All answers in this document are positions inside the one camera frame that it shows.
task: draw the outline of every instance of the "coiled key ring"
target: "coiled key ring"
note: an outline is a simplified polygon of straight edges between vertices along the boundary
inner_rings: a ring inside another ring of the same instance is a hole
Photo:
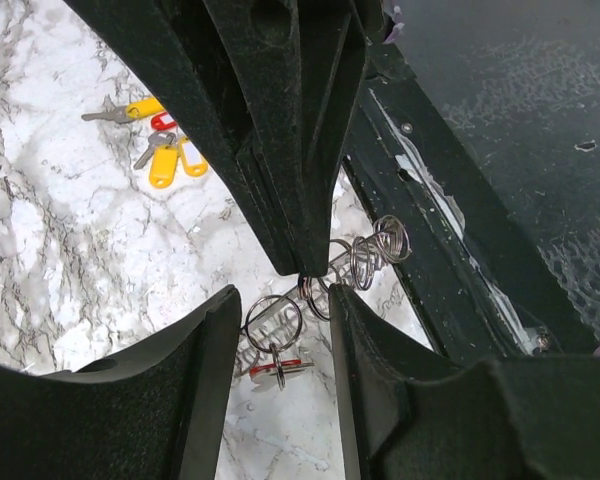
[[[341,247],[343,247],[345,250],[345,255],[351,254],[351,245],[349,245],[349,243],[346,242],[345,240],[342,240],[340,238],[335,238],[335,239],[330,240],[329,243],[333,243],[335,245],[340,245]],[[346,280],[342,278],[342,275],[340,275],[340,272],[338,271],[338,268],[334,265],[333,261],[329,262],[328,269],[331,270],[335,274],[334,283],[344,283],[344,284],[347,283]],[[318,278],[304,277],[302,280],[299,280],[298,281],[298,296],[302,300],[305,300],[307,302],[307,305],[309,306],[309,310],[311,310],[311,312],[316,317],[318,317],[320,320],[324,320],[325,322],[328,322],[330,320],[329,313],[325,313],[318,308],[316,299],[313,296],[313,281],[314,280],[318,281],[318,285],[320,285],[322,293],[324,295],[329,295],[329,286],[324,281],[325,278],[326,277],[318,277]]]
[[[266,302],[268,300],[275,300],[276,302],[281,302],[281,301],[287,302],[298,317],[298,326],[296,327],[296,331],[291,336],[291,338],[287,341],[287,343],[285,343],[284,345],[281,345],[281,346],[276,346],[273,342],[271,342],[269,344],[269,348],[265,348],[262,345],[260,345],[260,343],[258,343],[258,341],[255,340],[251,336],[251,332],[249,331],[249,326],[254,321],[254,319],[251,318],[253,311],[261,303]],[[259,352],[265,353],[267,355],[271,355],[273,357],[273,364],[276,369],[276,378],[278,380],[278,387],[280,388],[280,390],[284,389],[284,387],[285,387],[284,370],[282,368],[282,360],[280,359],[280,354],[282,352],[284,352],[285,350],[288,350],[289,348],[291,348],[291,346],[294,345],[298,341],[298,338],[300,338],[300,333],[302,332],[302,325],[303,325],[303,321],[302,321],[302,312],[300,311],[300,307],[298,307],[296,302],[294,302],[290,298],[285,297],[284,295],[267,295],[265,297],[262,297],[260,300],[258,300],[256,303],[254,303],[251,306],[251,308],[247,312],[247,316],[245,317],[243,332],[247,336],[249,343],[255,349],[257,349]],[[258,354],[258,355],[256,355],[256,359],[254,360],[254,363],[257,363],[257,361],[259,359],[260,359],[260,355]]]

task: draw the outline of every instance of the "yellow key tag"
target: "yellow key tag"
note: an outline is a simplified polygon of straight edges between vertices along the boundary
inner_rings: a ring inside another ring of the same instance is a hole
[[[169,145],[156,147],[149,170],[149,183],[156,188],[166,188],[173,183],[178,165],[178,150]]]
[[[182,167],[187,175],[200,177],[209,169],[207,161],[187,137],[182,137],[178,141],[178,151],[182,160]]]
[[[164,107],[155,97],[146,98],[127,105],[125,110],[130,118],[145,118],[156,113],[164,112]]]

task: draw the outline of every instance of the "gray marble veining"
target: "gray marble veining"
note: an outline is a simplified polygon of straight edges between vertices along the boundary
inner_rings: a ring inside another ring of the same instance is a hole
[[[243,311],[293,278],[269,264],[219,178],[178,171],[165,190],[131,165],[148,121],[80,115],[147,95],[60,0],[0,0],[0,364],[45,374],[129,346],[235,284]],[[333,237],[371,226],[339,178]],[[391,271],[365,300],[427,343]],[[299,348],[315,363],[283,392],[234,379],[218,479],[344,478],[328,325]]]

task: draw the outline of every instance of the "key ring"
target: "key ring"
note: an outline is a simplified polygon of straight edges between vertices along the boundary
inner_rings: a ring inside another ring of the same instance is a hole
[[[335,274],[335,280],[333,283],[339,284],[342,283],[342,277],[340,276],[340,273],[338,273],[338,269],[335,268],[333,266],[333,264],[329,263],[329,269],[331,269],[331,271]],[[325,322],[328,322],[330,320],[329,318],[329,314],[328,313],[324,313],[323,311],[321,311],[318,308],[318,305],[316,304],[315,299],[313,298],[313,280],[318,280],[318,285],[320,285],[320,288],[322,288],[322,291],[325,295],[327,295],[327,299],[328,299],[328,295],[329,295],[329,286],[326,284],[326,282],[324,281],[324,277],[319,277],[317,279],[314,278],[310,278],[309,282],[308,282],[308,294],[307,297],[305,298],[305,300],[307,301],[307,303],[309,304],[309,309],[313,312],[313,314],[318,317],[320,320],[324,320]]]
[[[329,243],[333,243],[334,245],[340,245],[341,247],[344,248],[345,253],[351,255],[351,245],[349,245],[344,240],[342,240],[340,238],[333,238],[333,239],[329,240]],[[338,273],[338,269],[333,266],[332,262],[329,262],[329,267],[328,268],[331,268],[331,270],[333,270],[333,272],[336,274],[336,281],[335,281],[335,283],[346,283],[346,282],[343,281],[343,278]],[[325,283],[324,277],[318,277],[317,280],[318,280],[318,283],[320,284],[320,286],[322,287],[322,289],[325,291],[325,293],[329,293],[329,287]]]
[[[277,299],[278,301],[285,301],[285,302],[289,303],[289,305],[291,305],[291,307],[295,311],[296,315],[298,316],[298,327],[296,328],[295,333],[293,334],[293,336],[289,339],[289,341],[287,343],[285,343],[281,347],[273,347],[273,349],[272,349],[271,346],[273,344],[269,344],[269,348],[264,348],[264,347],[260,346],[260,344],[256,340],[254,340],[254,338],[251,336],[251,333],[249,332],[249,325],[251,325],[251,322],[253,322],[253,320],[251,319],[251,315],[253,314],[253,311],[255,310],[255,308],[258,305],[260,305],[262,302],[266,302],[267,300],[274,300],[274,299]],[[251,308],[247,312],[247,316],[245,317],[243,328],[244,328],[244,334],[247,336],[249,343],[254,348],[256,348],[256,349],[260,350],[262,353],[266,353],[268,355],[273,355],[274,351],[276,353],[282,353],[286,349],[291,347],[294,343],[296,343],[296,341],[300,337],[300,332],[302,332],[302,312],[300,311],[300,308],[298,307],[296,302],[294,302],[290,298],[285,297],[284,295],[267,295],[265,297],[262,297],[260,300],[258,300],[256,303],[254,303],[251,306]]]
[[[273,343],[270,343],[269,350],[271,350],[271,355],[273,356],[273,364],[276,366],[276,378],[278,380],[278,388],[280,390],[284,390],[286,381],[284,379],[284,370],[282,370],[282,361],[280,360],[280,355],[278,355],[278,349]]]

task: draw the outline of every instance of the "plastic key fob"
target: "plastic key fob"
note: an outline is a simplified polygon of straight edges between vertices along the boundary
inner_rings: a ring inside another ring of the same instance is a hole
[[[303,363],[301,360],[286,360],[281,362],[284,378],[290,380],[304,373],[309,367],[313,367],[312,362]],[[278,385],[276,377],[276,366],[273,363],[254,367],[249,370],[251,381],[256,384],[254,392],[265,392]]]
[[[162,112],[151,119],[151,127],[159,132],[177,127],[178,124],[169,112]]]
[[[166,188],[173,183],[178,165],[178,151],[172,146],[156,147],[149,170],[149,183],[156,188]]]
[[[130,103],[126,108],[127,115],[133,119],[145,118],[160,112],[164,112],[164,107],[155,97]]]
[[[178,151],[180,160],[182,160],[182,167],[187,175],[200,177],[207,173],[209,164],[187,137],[182,137],[178,141]]]

